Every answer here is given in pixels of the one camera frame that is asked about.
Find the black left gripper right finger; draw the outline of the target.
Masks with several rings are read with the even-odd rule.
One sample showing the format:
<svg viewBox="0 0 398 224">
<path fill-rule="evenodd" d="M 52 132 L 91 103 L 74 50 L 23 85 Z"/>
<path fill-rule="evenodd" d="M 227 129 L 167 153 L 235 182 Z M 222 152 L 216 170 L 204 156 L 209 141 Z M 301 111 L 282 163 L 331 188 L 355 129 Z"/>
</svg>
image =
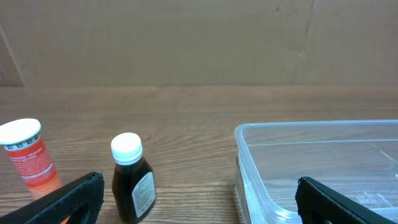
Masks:
<svg viewBox="0 0 398 224">
<path fill-rule="evenodd" d="M 303 224 L 394 224 L 311 177 L 301 177 L 295 193 Z"/>
</svg>

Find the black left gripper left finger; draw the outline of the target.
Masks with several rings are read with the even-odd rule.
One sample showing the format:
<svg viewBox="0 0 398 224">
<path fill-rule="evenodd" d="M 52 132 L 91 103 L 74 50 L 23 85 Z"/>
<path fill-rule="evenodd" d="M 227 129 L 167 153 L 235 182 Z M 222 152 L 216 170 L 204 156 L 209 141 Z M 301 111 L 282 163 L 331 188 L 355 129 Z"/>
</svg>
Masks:
<svg viewBox="0 0 398 224">
<path fill-rule="evenodd" d="M 1 217 L 1 224 L 95 224 L 104 198 L 104 179 L 90 172 Z"/>
</svg>

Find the dark brown syrup bottle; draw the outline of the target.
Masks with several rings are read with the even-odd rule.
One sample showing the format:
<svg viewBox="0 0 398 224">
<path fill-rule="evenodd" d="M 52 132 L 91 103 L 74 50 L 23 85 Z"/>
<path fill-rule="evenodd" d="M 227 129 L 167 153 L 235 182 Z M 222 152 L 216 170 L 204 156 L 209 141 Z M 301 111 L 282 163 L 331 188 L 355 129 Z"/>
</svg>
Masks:
<svg viewBox="0 0 398 224">
<path fill-rule="evenodd" d="M 115 160 L 112 191 L 122 221 L 139 223 L 155 205 L 154 172 L 143 156 L 140 137 L 122 133 L 111 141 Z"/>
</svg>

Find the orange tube with white cap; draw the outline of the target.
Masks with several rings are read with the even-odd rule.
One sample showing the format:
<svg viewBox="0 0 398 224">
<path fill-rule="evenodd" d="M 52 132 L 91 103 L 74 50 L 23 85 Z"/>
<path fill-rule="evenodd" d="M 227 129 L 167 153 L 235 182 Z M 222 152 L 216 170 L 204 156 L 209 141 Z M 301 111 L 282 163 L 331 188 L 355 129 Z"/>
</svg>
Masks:
<svg viewBox="0 0 398 224">
<path fill-rule="evenodd" d="M 63 186 L 40 130 L 41 123 L 34 118 L 1 125 L 1 146 L 35 200 Z"/>
</svg>

